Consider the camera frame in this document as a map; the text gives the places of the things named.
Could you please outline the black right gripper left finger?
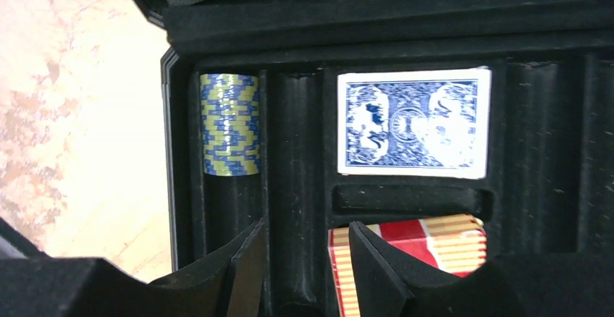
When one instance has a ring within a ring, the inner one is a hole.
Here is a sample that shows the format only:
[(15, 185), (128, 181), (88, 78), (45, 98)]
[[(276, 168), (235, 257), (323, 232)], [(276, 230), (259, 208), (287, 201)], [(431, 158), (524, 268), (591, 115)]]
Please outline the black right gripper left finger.
[(142, 282), (103, 258), (52, 258), (1, 224), (3, 316), (257, 316), (265, 226), (251, 224), (213, 253)]

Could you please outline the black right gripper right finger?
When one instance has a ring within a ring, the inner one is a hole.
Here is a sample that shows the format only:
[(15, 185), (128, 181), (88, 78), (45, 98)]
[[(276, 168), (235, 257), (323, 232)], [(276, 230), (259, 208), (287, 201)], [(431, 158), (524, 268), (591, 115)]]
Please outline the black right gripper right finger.
[(362, 316), (612, 316), (612, 253), (499, 255), (459, 277), (349, 226)]

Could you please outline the red Texas Hold'em card box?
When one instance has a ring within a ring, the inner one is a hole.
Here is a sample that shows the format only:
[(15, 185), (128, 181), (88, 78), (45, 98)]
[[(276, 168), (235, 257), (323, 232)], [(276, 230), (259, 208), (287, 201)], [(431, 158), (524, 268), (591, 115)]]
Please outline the red Texas Hold'em card box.
[[(470, 214), (369, 224), (393, 247), (437, 269), (464, 277), (483, 265), (487, 236), (482, 220)], [(350, 255), (349, 229), (329, 230), (329, 258), (340, 316), (359, 316)]]

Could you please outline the blue playing card deck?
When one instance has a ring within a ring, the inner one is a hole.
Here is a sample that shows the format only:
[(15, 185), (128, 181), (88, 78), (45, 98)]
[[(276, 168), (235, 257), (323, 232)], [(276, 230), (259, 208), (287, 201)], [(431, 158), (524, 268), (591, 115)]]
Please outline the blue playing card deck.
[(492, 71), (337, 77), (337, 172), (484, 179)]

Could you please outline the blue green poker chip stack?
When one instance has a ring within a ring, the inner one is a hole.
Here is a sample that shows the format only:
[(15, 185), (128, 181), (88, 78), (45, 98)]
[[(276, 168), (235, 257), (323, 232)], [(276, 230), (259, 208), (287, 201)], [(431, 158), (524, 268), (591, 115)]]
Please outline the blue green poker chip stack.
[(261, 171), (261, 117), (258, 78), (252, 75), (199, 75), (203, 170), (218, 177)]

